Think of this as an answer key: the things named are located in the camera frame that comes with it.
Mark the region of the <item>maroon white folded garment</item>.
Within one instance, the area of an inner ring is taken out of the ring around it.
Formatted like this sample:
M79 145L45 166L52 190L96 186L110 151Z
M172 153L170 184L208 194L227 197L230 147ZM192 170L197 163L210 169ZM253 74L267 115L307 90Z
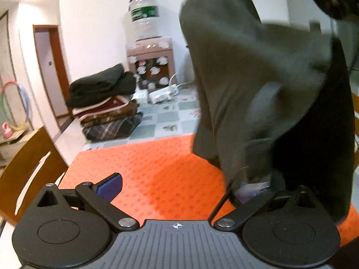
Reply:
M115 108L115 107L121 107L124 106L126 104L128 104L131 100L132 96L131 95L117 95L117 96L112 96L110 98L107 98L106 100L95 104L95 105L91 105L91 106L87 106L84 108L73 108L72 110L72 114L73 116L79 116L80 114L82 114L83 112L94 112L94 111L98 111L98 110L105 110L105 109L109 109L109 108Z

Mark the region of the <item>pink kettlebell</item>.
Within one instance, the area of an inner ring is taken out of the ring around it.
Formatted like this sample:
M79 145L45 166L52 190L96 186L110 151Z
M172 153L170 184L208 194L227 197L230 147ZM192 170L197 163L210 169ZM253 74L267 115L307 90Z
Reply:
M4 139L9 139L13 135L13 130L9 126L8 122L4 122L2 124L2 130L3 130L3 137Z

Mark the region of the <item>wooden chair left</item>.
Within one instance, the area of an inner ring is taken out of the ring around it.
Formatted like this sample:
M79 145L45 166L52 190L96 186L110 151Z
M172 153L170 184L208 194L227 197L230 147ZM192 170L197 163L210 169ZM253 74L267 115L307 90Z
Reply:
M37 193L67 170L47 130L38 129L1 174L1 217L16 226Z

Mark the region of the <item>orange patterned table mat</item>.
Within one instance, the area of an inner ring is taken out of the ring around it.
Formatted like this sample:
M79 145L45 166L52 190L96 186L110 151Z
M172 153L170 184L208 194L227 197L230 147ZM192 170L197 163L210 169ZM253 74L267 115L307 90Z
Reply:
M191 135L184 135L86 145L60 188L97 183L118 172L123 188L112 204L139 222L205 220L225 193L225 181L219 169L192 153L192 142Z

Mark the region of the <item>clear water bottle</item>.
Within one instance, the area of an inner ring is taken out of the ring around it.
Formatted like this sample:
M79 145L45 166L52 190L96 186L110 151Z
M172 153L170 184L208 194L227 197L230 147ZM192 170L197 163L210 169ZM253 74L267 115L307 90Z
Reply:
M160 37L157 0L129 0L128 10L137 40Z

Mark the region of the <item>checkered tablecloth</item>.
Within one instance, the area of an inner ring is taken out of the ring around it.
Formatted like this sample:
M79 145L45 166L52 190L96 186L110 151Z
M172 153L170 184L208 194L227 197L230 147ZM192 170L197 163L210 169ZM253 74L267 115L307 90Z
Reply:
M152 141L164 137L193 134L201 117L197 89L194 85L179 88L179 94L170 101L157 104L143 104L140 125L125 139L88 141L82 150L109 148L142 141Z

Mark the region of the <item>white power strip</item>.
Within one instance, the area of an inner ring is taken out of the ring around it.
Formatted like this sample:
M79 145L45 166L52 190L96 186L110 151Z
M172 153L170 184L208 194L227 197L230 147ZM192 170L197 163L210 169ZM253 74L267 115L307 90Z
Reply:
M149 94L149 101L152 104L161 103L163 101L171 100L175 95L179 93L178 85L172 84L171 86L158 89Z

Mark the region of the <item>colourful hula hoop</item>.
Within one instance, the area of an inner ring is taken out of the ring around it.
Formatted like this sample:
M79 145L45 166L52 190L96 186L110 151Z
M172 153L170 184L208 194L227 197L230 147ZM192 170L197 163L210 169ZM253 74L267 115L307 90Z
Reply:
M26 89L17 81L8 81L1 89L1 109L5 122L13 131L27 130L31 106Z

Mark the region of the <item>pink water dispenser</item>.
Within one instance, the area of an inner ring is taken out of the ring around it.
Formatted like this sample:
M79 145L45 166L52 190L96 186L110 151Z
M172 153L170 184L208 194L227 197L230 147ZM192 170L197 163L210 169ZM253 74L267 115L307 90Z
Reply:
M175 82L173 45L170 37L149 38L126 46L130 71L140 89L149 93Z

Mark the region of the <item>white side cabinet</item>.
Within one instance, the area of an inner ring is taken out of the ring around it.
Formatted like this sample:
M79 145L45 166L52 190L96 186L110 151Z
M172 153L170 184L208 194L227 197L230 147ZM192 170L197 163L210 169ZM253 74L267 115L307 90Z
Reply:
M33 131L16 131L9 139L5 139L1 136L1 168L6 167L12 158L18 153L18 151L32 138L32 136L37 132Z

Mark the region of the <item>white charger adapter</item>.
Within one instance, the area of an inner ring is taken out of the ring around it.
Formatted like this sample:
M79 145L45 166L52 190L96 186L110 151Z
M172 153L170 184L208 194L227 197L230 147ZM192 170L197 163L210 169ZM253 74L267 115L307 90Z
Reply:
M136 100L138 104L147 104L149 101L149 95L147 89L136 91L132 99Z

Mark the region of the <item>dark grey trousers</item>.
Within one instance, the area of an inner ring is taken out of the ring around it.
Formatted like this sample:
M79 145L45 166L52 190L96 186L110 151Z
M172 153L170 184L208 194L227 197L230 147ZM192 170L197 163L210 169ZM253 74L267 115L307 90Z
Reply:
M186 0L179 17L201 108L193 152L221 169L232 201L304 187L345 220L355 116L339 39L264 24L252 0Z

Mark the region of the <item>black folded garment top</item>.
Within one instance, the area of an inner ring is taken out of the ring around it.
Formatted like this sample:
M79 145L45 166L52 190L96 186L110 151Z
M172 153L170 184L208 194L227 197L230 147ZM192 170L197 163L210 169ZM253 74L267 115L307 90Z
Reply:
M84 108L98 104L117 95L132 95L136 89L136 79L132 72L125 71L122 64L85 76L73 81L68 88L69 108Z

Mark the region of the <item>grey plaid folded garment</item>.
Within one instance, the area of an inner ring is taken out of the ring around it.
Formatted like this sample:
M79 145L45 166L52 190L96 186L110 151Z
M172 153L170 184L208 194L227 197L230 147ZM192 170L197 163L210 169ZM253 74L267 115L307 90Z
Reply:
M142 118L143 113L138 112L135 115L123 119L118 119L110 123L83 128L82 133L89 141L125 139L128 138L139 126Z

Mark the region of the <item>brown patterned folded garment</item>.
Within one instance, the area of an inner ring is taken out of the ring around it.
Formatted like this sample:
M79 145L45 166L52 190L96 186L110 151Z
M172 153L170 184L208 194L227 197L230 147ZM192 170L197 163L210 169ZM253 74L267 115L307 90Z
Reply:
M86 115L84 119L80 120L80 124L83 128L90 128L101 124L111 123L116 120L124 119L130 116L134 116L137 112L138 103L136 100L132 100L123 108L118 108L113 111L108 111L100 114Z

